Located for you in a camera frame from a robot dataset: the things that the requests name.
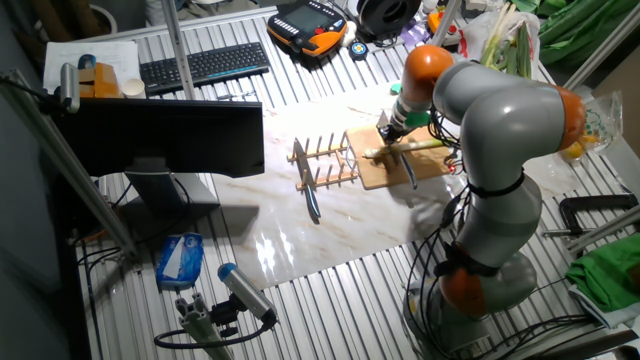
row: green cloth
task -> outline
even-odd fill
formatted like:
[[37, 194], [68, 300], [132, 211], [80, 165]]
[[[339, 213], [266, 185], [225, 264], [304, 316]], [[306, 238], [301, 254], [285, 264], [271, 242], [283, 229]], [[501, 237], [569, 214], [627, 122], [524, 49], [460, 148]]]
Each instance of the green cloth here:
[[640, 292], [628, 275], [638, 263], [640, 234], [635, 234], [574, 261], [566, 276], [601, 311], [616, 311], [640, 302]]
[[549, 16], [567, 6], [565, 0], [511, 0], [520, 12]]
[[546, 0], [543, 2], [540, 7], [538, 7], [538, 11], [536, 15], [538, 16], [550, 16], [557, 13], [559, 10], [563, 9], [567, 6], [565, 0]]
[[640, 0], [576, 0], [540, 26], [540, 61], [578, 68]]

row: orange box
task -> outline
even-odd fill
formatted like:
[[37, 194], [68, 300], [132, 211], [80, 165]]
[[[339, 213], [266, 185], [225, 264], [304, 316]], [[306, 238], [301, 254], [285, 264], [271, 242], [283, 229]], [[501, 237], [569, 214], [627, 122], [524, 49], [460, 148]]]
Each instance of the orange box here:
[[96, 63], [95, 69], [78, 71], [80, 97], [121, 98], [113, 66]]
[[95, 97], [96, 92], [93, 89], [93, 85], [85, 85], [85, 84], [80, 84], [80, 97], [81, 98], [87, 98], [87, 97]]
[[116, 81], [116, 73], [113, 66], [96, 63], [96, 80], [94, 88], [97, 98], [120, 98], [120, 88]]

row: keyboard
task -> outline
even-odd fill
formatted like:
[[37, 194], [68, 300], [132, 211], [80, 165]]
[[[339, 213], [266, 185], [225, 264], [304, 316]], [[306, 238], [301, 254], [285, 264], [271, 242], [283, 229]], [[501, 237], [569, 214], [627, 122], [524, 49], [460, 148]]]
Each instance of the keyboard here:
[[[201, 86], [269, 71], [262, 44], [249, 43], [187, 55], [194, 86]], [[147, 96], [181, 90], [176, 59], [140, 65]]]

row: wooden cutting board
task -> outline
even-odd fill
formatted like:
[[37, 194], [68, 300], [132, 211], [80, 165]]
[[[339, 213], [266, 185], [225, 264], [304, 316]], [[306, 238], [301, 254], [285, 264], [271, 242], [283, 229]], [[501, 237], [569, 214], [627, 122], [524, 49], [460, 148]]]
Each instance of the wooden cutting board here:
[[[346, 133], [358, 162], [362, 185], [366, 190], [409, 182], [406, 171], [401, 164], [395, 164], [392, 155], [385, 155], [384, 161], [379, 162], [362, 157], [367, 149], [377, 149], [384, 145], [375, 124], [351, 128]], [[420, 128], [405, 136], [400, 143], [429, 139], [432, 139], [429, 131]], [[446, 147], [405, 152], [417, 180], [449, 174], [449, 169], [444, 165], [444, 158], [448, 155], [449, 149]]]

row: kitchen knife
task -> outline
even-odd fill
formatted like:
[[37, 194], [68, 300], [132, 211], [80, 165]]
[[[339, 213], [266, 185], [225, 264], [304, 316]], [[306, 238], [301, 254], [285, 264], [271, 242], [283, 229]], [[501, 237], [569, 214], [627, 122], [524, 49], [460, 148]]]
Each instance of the kitchen knife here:
[[313, 182], [311, 169], [309, 168], [309, 161], [307, 161], [307, 155], [300, 145], [298, 139], [296, 139], [293, 143], [293, 151], [296, 154], [297, 163], [298, 163], [298, 171], [300, 172], [300, 179], [303, 181], [303, 191], [305, 193], [305, 197], [307, 198], [307, 209], [309, 210], [309, 215], [311, 215], [311, 219], [318, 223], [320, 219], [320, 208], [318, 208], [318, 202], [316, 201], [316, 196], [313, 193], [315, 189], [315, 183]]

